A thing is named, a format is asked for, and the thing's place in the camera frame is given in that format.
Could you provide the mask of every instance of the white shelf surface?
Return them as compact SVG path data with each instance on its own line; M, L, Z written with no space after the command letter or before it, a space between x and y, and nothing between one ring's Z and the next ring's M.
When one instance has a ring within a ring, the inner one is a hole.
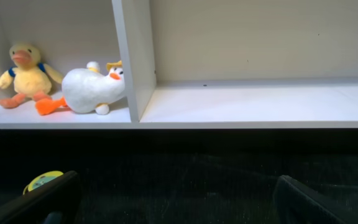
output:
M62 93L52 95L59 99ZM35 102L30 100L17 108L7 110L0 106L0 128L35 128L35 129L73 129L73 128L121 128L131 122L126 99L122 99L110 106L110 113L98 115L95 112L76 114L68 108L40 116L35 109Z
M358 79L162 85L140 122L188 123L188 128L358 128Z

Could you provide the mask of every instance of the white goose plush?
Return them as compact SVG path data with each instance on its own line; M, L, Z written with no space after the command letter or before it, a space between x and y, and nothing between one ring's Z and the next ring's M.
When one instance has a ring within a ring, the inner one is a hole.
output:
M76 68L67 73L62 82L63 97L59 100L43 99L35 104L40 115L53 113L68 106L76 113L109 113L109 105L123 98L125 90L122 62L108 63L109 74L99 72L99 64L90 62L87 68Z

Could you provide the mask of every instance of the blue backpack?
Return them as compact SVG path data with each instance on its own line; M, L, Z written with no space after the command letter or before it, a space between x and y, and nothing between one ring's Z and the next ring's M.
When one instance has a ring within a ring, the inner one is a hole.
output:
M45 71L45 67L44 67L43 63L39 63L37 66L45 74L47 73L47 71ZM15 68L15 67L10 68L7 72L9 72L9 75L14 78L16 76L16 74L15 74L15 72L13 72L13 68Z

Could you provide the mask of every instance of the stuffed animal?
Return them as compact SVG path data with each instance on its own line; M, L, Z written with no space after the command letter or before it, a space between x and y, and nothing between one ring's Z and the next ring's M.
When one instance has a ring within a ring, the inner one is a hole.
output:
M125 83L122 62L108 63L109 75L99 73L99 64L90 62L85 68L67 73L62 83L63 98L42 99L35 107L40 115L50 114L61 106L68 106L76 113L108 114L109 104L124 97Z
M38 49L29 44L17 44L9 50L11 59L17 67L12 67L0 77L0 88L6 89L14 82L17 93L12 98L0 100L4 108L15 108L24 102L25 98L35 101L50 98L52 84L46 74L57 83L62 83L63 76L51 66L40 63L41 54Z

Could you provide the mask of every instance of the dark background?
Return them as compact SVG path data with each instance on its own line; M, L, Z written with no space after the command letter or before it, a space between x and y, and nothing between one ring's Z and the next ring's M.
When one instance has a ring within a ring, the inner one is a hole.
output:
M358 213L358 129L0 130L0 205L75 170L77 223L278 223L289 175Z

